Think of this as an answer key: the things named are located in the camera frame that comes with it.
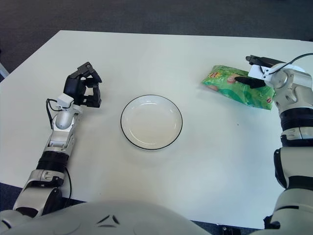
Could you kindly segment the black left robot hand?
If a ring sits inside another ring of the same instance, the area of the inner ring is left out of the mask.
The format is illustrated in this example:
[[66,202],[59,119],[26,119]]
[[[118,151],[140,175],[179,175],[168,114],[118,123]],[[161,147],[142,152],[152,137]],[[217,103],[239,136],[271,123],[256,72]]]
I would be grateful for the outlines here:
[[63,93],[72,97],[75,105],[99,108],[101,105],[100,83],[102,83],[100,76],[91,63],[86,62],[67,77]]

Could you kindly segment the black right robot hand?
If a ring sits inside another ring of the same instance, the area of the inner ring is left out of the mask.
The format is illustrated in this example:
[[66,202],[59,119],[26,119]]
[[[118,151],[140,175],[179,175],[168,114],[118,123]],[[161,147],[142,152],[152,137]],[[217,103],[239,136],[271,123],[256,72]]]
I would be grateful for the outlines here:
[[[271,59],[267,57],[258,57],[254,55],[246,56],[246,60],[249,62],[250,65],[258,65],[260,67],[260,71],[263,71],[261,69],[261,66],[271,68],[274,65],[284,63],[283,61],[279,61],[279,60],[275,60],[275,59]],[[235,80],[242,84],[249,85],[251,89],[266,86],[264,80],[257,79],[257,78],[237,76],[235,77]]]

